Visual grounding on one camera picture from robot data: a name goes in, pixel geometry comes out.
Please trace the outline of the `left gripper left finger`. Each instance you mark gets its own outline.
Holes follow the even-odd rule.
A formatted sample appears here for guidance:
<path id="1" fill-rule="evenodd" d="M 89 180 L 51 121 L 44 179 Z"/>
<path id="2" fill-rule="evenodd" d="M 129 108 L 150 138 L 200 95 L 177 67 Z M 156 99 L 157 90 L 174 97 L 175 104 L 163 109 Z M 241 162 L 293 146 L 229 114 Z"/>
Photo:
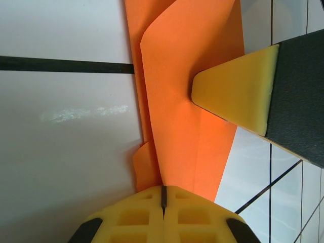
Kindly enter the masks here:
<path id="1" fill-rule="evenodd" d="M 84 220 L 68 242 L 163 242 L 164 187 L 155 186 Z"/>

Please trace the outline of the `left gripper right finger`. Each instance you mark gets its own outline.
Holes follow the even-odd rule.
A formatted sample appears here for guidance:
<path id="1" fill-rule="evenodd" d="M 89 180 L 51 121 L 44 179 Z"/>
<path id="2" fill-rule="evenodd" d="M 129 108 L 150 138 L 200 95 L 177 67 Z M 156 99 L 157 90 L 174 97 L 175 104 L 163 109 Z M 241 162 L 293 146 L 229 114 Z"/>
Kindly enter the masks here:
<path id="1" fill-rule="evenodd" d="M 164 242 L 259 242 L 238 214 L 177 186 L 164 186 Z"/>

